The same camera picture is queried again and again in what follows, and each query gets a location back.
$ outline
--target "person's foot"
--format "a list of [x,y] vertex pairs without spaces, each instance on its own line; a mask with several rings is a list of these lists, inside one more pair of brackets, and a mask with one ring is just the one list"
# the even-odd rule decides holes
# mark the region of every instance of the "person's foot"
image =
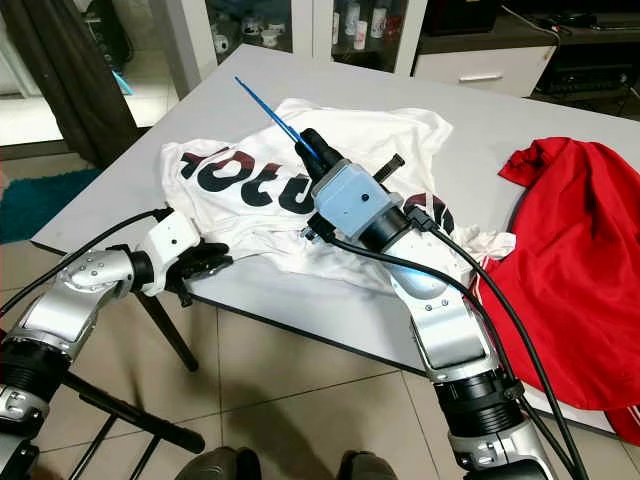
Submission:
[[191,460],[176,480],[260,480],[258,456],[248,448],[219,447]]
[[350,450],[342,457],[337,480],[398,480],[386,460],[371,452]]

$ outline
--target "drawer handle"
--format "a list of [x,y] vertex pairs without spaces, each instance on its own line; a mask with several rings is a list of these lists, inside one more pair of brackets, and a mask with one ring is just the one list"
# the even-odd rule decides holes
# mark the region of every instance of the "drawer handle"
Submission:
[[458,78],[460,83],[482,82],[487,80],[500,80],[502,73],[481,73],[478,75],[464,75]]

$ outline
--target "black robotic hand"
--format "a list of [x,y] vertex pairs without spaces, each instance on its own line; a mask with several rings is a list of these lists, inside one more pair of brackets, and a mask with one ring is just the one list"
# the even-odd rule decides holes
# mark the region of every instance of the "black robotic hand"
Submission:
[[200,242],[197,247],[190,248],[178,257],[167,271],[167,290],[174,291],[180,304],[188,307],[193,298],[187,290],[184,281],[187,279],[203,278],[214,275],[219,270],[233,263],[229,253],[229,246],[225,243]]

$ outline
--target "blue screwdriver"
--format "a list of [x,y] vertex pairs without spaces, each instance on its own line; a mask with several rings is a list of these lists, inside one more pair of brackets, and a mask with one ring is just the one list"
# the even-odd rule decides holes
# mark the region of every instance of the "blue screwdriver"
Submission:
[[269,108],[269,106],[264,103],[260,97],[258,97],[258,95],[256,95],[253,90],[251,90],[242,80],[240,80],[238,77],[233,77],[236,82],[238,82],[240,84],[240,86],[242,88],[244,88],[247,93],[249,95],[251,95],[251,98],[253,98],[256,102],[258,102],[258,105],[260,105],[262,107],[262,109],[267,113],[267,115],[269,115],[274,122],[276,122],[276,124],[282,129],[284,130],[284,133],[286,133],[287,135],[289,135],[289,137],[291,138],[291,140],[293,140],[294,142],[300,142],[302,145],[305,146],[305,148],[307,150],[309,150],[309,152],[311,153],[311,155],[313,155],[313,157],[318,160],[320,160],[320,156],[316,153],[316,151],[311,148],[311,145],[309,145],[306,140],[304,138],[302,138],[300,136],[300,134],[298,132],[296,132],[292,127],[290,127],[289,125],[287,125],[286,123],[284,123],[284,121],[278,116],[276,115],[276,113],[271,110]]

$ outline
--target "black cylindrical motor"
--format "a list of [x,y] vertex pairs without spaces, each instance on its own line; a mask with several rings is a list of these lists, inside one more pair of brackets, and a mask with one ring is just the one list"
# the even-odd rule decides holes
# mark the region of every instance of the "black cylindrical motor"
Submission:
[[64,353],[32,341],[0,345],[0,383],[19,388],[49,402],[71,361]]
[[485,372],[434,387],[449,430],[457,437],[488,435],[524,420],[502,372]]
[[359,240],[373,252],[382,252],[387,246],[394,243],[409,228],[411,224],[404,213],[398,207],[392,207],[367,227],[362,232]]

